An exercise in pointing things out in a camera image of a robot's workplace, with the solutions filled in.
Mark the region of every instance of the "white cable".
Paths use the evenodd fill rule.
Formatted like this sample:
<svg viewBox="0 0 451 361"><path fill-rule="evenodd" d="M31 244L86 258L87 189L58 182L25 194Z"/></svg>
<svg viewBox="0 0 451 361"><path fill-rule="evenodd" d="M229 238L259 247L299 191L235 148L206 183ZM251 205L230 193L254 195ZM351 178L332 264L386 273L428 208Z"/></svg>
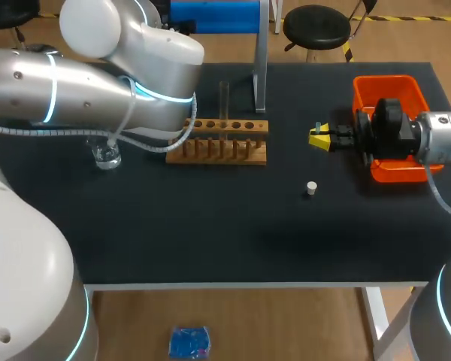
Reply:
<svg viewBox="0 0 451 361"><path fill-rule="evenodd" d="M451 207L444 201L441 194L439 194L439 190L437 190L436 184L434 184L433 175L431 173L431 169L429 165L425 165L424 169L426 170L426 177L428 178L429 186L431 187L431 191L433 192L434 197L436 198L439 205L449 214L451 214Z"/></svg>
<svg viewBox="0 0 451 361"><path fill-rule="evenodd" d="M126 127L127 123L129 122L130 118L132 117L132 113L134 112L135 108L135 101L136 101L136 95L135 92L135 82L130 78L126 77L125 75L119 76L120 80L127 79L130 83L130 102L129 102L129 108L127 109L126 115L122 119L122 122L120 123L119 127L115 131L115 133L112 134L112 136L109 137L107 141L107 145L109 147L113 147L115 143L117 142L117 136L123 131L123 129Z"/></svg>
<svg viewBox="0 0 451 361"><path fill-rule="evenodd" d="M147 150L153 153L166 153L179 147L190 135L191 131L194 129L195 118L197 117L197 99L195 93L192 96L192 113L190 116L190 124L186 131L182 134L180 139L175 143L167 147L154 147L145 143L136 141L135 139L126 137L124 135L117 135L117 139L124 141L126 143L135 145L141 149ZM12 129L0 126L0 134L4 135L16 135L23 137L71 137L71 136L98 136L98 137L111 137L114 135L112 132L106 130L96 130L96 129L54 129L54 130L25 130L25 129Z"/></svg>

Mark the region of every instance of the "black stool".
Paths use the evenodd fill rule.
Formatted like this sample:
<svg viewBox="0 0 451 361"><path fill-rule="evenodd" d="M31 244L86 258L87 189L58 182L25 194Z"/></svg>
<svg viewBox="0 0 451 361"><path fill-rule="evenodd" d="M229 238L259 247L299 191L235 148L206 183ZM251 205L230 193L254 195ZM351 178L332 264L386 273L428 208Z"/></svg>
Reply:
<svg viewBox="0 0 451 361"><path fill-rule="evenodd" d="M17 49L26 48L25 38L18 27L36 17L39 11L39 0L0 0L0 30L12 31Z"/></svg>
<svg viewBox="0 0 451 361"><path fill-rule="evenodd" d="M350 21L359 8L361 2L366 11L351 35ZM305 5L290 11L284 19L284 35L291 41L285 51L295 45L307 49L307 62L313 60L314 50L330 50L341 47L356 36L367 15L376 6L377 0L359 0L349 17L339 11L322 5Z"/></svg>

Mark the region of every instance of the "stool seat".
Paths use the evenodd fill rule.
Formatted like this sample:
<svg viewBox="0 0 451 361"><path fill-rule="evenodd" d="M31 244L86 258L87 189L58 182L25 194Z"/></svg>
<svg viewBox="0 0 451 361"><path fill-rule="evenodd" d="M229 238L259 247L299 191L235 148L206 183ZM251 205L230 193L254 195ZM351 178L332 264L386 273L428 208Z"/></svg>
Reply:
<svg viewBox="0 0 451 361"><path fill-rule="evenodd" d="M38 15L38 0L0 0L0 29L21 26Z"/></svg>
<svg viewBox="0 0 451 361"><path fill-rule="evenodd" d="M322 5L305 5L284 19L284 35L295 45L311 50L330 50L345 44L351 34L349 20Z"/></svg>

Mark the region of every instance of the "white cylinder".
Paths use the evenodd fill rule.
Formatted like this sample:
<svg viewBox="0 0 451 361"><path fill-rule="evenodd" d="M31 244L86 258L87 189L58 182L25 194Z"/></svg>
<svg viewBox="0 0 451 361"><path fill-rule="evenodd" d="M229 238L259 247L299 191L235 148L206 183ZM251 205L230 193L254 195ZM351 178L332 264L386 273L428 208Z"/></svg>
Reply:
<svg viewBox="0 0 451 361"><path fill-rule="evenodd" d="M317 189L316 182L307 182L307 194L313 196Z"/></svg>

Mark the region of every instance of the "yellow black tape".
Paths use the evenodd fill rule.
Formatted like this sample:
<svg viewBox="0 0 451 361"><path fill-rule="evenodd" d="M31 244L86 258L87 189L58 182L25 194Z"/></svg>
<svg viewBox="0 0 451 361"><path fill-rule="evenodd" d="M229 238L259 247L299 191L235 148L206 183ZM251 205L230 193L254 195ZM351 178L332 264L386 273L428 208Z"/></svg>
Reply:
<svg viewBox="0 0 451 361"><path fill-rule="evenodd" d="M346 43L343 45L343 53L344 57L346 58L346 62L354 62L353 52L351 51L351 46L349 45L348 41L346 41Z"/></svg>
<svg viewBox="0 0 451 361"><path fill-rule="evenodd" d="M451 17L366 17L365 21L451 21Z"/></svg>
<svg viewBox="0 0 451 361"><path fill-rule="evenodd" d="M58 19L60 14L38 13L38 19Z"/></svg>

